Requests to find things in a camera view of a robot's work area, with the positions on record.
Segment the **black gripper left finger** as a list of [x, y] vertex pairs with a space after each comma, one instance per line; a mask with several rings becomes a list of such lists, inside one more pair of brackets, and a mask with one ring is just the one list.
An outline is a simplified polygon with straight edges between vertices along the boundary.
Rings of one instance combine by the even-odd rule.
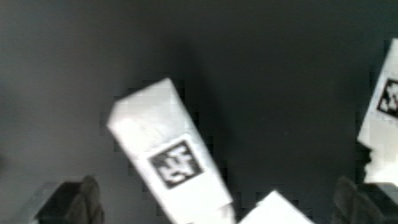
[[95, 178], [47, 183], [35, 191], [10, 224], [104, 224]]

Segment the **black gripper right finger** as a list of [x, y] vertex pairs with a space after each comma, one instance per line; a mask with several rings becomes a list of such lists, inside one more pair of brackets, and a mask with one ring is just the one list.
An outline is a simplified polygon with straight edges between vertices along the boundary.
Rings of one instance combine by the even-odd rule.
[[340, 177], [331, 198], [330, 224], [398, 224], [398, 186]]

